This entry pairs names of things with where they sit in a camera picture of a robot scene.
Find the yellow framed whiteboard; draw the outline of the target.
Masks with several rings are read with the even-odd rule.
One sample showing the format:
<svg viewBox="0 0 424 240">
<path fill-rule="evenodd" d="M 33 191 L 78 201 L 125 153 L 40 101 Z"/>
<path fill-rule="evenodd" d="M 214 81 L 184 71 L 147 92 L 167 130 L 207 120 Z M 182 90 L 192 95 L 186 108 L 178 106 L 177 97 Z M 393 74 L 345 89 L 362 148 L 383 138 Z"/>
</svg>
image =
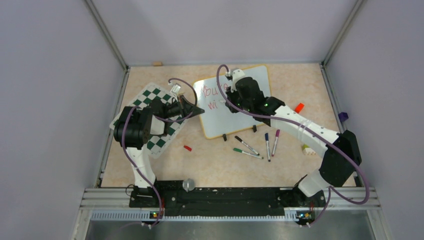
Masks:
<svg viewBox="0 0 424 240">
<path fill-rule="evenodd" d="M 265 97 L 271 96 L 268 67 L 258 65 L 242 69 L 247 77 L 252 77 L 258 82 L 259 88 Z M 224 74 L 219 76 L 220 87 L 225 94 L 226 88 L 231 86 L 231 81 Z M 219 100 L 222 97 L 216 80 L 216 75 L 210 78 L 198 80 L 193 83 L 197 94 L 197 106 L 205 110 L 200 114 L 200 122 L 204 135 L 207 139 L 222 137 L 242 130 L 251 129 L 253 126 L 261 126 L 264 123 L 256 121 L 253 117 L 243 113 L 231 113 L 225 104 Z"/>
</svg>

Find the red marker cap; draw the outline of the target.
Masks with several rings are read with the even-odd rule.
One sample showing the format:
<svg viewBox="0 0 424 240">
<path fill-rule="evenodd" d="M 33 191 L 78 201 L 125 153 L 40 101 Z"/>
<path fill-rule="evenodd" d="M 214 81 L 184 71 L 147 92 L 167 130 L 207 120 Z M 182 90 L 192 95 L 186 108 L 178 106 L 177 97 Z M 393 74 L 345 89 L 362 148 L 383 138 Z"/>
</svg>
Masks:
<svg viewBox="0 0 424 240">
<path fill-rule="evenodd" d="M 187 145 L 184 145 L 183 146 L 186 150 L 188 150 L 189 152 L 191 152 L 192 151 L 192 148 L 191 147 L 189 147 L 189 146 L 187 146 Z"/>
</svg>

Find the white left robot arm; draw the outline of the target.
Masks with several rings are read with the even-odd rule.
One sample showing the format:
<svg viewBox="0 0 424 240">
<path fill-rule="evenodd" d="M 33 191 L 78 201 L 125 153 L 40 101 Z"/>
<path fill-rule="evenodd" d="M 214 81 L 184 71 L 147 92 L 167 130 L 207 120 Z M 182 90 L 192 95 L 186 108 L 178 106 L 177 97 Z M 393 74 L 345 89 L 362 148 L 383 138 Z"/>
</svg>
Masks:
<svg viewBox="0 0 424 240">
<path fill-rule="evenodd" d="M 134 172 L 133 189 L 141 194 L 141 200 L 149 207 L 160 202 L 160 193 L 154 189 L 156 176 L 151 168 L 148 142 L 152 136 L 164 137 L 169 134 L 170 125 L 180 116 L 180 122 L 205 113 L 205 110 L 189 102 L 183 95 L 172 103 L 160 99 L 152 100 L 147 106 L 123 108 L 113 130 L 117 141 L 127 157 Z"/>
</svg>

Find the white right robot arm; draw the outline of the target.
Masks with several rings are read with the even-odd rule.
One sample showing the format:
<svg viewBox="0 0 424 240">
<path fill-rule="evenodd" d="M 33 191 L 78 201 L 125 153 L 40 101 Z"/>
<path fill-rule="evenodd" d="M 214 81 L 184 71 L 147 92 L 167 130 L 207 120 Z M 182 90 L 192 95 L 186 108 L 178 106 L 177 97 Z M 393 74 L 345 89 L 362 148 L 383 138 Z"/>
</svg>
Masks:
<svg viewBox="0 0 424 240">
<path fill-rule="evenodd" d="M 306 144 L 322 157 L 320 167 L 297 184 L 293 200 L 307 206 L 314 195 L 329 187 L 342 187 L 362 162 L 356 135 L 340 133 L 303 117 L 273 96 L 266 97 L 258 82 L 234 68 L 225 74 L 231 82 L 222 96 L 232 113 L 241 112 Z"/>
</svg>

